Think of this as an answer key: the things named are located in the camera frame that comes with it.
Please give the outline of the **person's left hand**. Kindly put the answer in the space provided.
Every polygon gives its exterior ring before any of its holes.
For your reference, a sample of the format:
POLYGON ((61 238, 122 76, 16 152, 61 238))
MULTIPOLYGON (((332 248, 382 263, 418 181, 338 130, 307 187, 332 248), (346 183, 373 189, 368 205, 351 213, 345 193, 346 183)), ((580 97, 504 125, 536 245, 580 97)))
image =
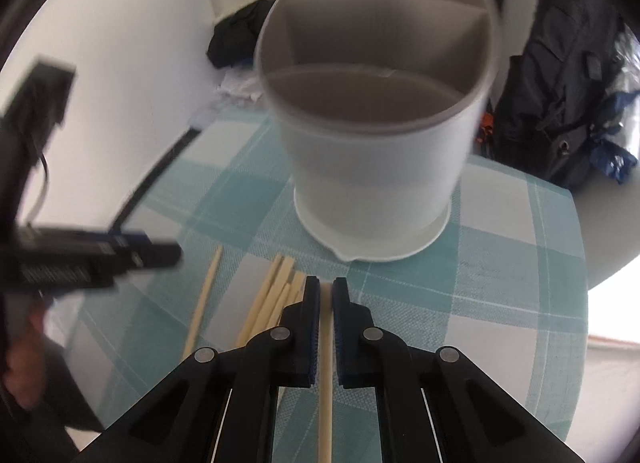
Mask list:
POLYGON ((3 385, 16 403, 27 411, 35 409, 46 389, 45 314, 43 304, 32 306, 23 334, 11 344, 6 354, 3 385))

